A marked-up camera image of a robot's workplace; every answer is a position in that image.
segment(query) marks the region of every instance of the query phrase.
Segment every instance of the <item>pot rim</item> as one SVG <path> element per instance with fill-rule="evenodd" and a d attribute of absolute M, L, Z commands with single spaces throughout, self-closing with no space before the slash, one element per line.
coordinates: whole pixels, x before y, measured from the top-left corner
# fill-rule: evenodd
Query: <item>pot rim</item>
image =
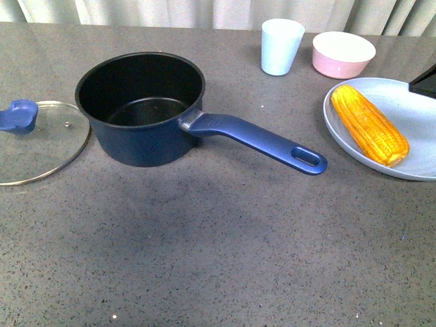
<path fill-rule="evenodd" d="M 114 61 L 118 61 L 120 59 L 124 59 L 127 57 L 136 57 L 136 56 L 149 56 L 149 55 L 158 55 L 161 57 L 171 57 L 174 59 L 178 59 L 180 61 L 183 61 L 184 63 L 190 65 L 192 68 L 195 69 L 195 71 L 198 73 L 198 75 L 201 78 L 202 81 L 202 89 L 200 91 L 200 94 L 198 95 L 197 99 L 195 100 L 194 103 L 192 103 L 192 105 L 190 105 L 190 107 L 188 107 L 186 110 L 184 110 L 183 112 L 181 112 L 180 114 L 178 114 L 177 116 L 174 116 L 172 118 L 166 119 L 165 121 L 160 121 L 158 123 L 153 123 L 153 124 L 147 124 L 147 125 L 138 125 L 138 126 L 122 126 L 122 125 L 115 125 L 115 124 L 111 124 L 111 123 L 107 123 L 105 121 L 101 121 L 99 119 L 96 119 L 95 117 L 91 116 L 85 109 L 82 108 L 82 104 L 80 103 L 80 98 L 79 98 L 79 92 L 82 88 L 82 85 L 84 84 L 85 80 L 91 75 L 93 74 L 95 71 L 97 71 L 98 69 L 100 69 L 101 67 L 112 63 Z M 197 109 L 199 108 L 199 110 L 201 110 L 201 106 L 198 106 L 199 102 L 202 101 L 203 96 L 204 96 L 204 92 L 205 92 L 205 88 L 206 88 L 206 79 L 204 77 L 203 72 L 201 71 L 201 69 L 192 61 L 182 57 L 182 56 L 178 56 L 177 54 L 172 54 L 169 52 L 160 52 L 160 51 L 142 51 L 142 52 L 131 52 L 131 53 L 127 53 L 127 54 L 122 54 L 120 56 L 117 57 L 113 57 L 110 58 L 108 60 L 105 60 L 99 64 L 97 64 L 96 66 L 92 67 L 89 71 L 87 71 L 85 73 L 85 75 L 79 80 L 77 86 L 76 86 L 76 90 L 75 90 L 75 100 L 76 100 L 76 104 L 77 107 L 79 108 L 79 110 L 81 111 L 81 113 L 83 113 L 86 117 L 88 117 L 88 119 L 94 120 L 94 121 L 98 121 L 100 123 L 104 123 L 106 126 L 114 128 L 114 129 L 123 129 L 123 130 L 135 130 L 135 129 L 144 129 L 144 128 L 153 128 L 156 126 L 160 126 L 160 125 L 165 125 L 166 123 L 173 121 L 174 119 L 176 119 L 177 121 L 181 120 L 182 117 L 184 117 L 186 115 L 186 113 L 188 111 L 190 111 L 193 107 L 196 107 Z"/>

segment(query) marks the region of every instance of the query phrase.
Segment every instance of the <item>yellow corn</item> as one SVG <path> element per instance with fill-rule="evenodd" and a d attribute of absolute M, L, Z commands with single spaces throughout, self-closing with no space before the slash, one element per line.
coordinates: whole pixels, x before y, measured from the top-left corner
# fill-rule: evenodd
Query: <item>yellow corn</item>
<path fill-rule="evenodd" d="M 343 124 L 369 159 L 393 167 L 407 156 L 410 146 L 406 138 L 354 87 L 338 87 L 332 94 L 332 103 Z"/>

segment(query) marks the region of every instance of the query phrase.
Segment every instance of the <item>saucepan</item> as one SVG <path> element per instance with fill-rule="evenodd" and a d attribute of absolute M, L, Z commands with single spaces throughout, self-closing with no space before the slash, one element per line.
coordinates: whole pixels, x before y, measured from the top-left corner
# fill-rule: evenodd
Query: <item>saucepan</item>
<path fill-rule="evenodd" d="M 227 136 L 299 172 L 317 175 L 325 157 L 243 119 L 202 111 L 205 79 L 191 61 L 163 52 L 100 63 L 76 87 L 76 103 L 113 159 L 155 167 L 181 158 L 199 138 Z"/>

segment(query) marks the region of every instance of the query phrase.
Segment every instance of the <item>blue handle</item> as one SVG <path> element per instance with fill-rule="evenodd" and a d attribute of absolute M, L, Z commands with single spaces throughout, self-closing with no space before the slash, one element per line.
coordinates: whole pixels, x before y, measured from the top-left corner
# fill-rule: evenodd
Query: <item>blue handle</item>
<path fill-rule="evenodd" d="M 304 174 L 318 175 L 327 169 L 327 160 L 319 153 L 234 116 L 202 113 L 187 132 L 199 138 L 227 136 Z"/>
<path fill-rule="evenodd" d="M 14 100 L 8 109 L 0 111 L 0 131 L 25 135 L 35 128 L 38 105 L 31 100 Z"/>

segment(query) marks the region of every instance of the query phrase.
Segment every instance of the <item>pink bowl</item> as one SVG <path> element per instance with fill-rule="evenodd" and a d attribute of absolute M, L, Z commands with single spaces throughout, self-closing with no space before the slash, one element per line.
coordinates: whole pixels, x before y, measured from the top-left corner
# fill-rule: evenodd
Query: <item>pink bowl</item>
<path fill-rule="evenodd" d="M 313 38 L 312 64 L 327 77 L 342 80 L 356 77 L 374 56 L 374 45 L 358 35 L 325 32 Z"/>

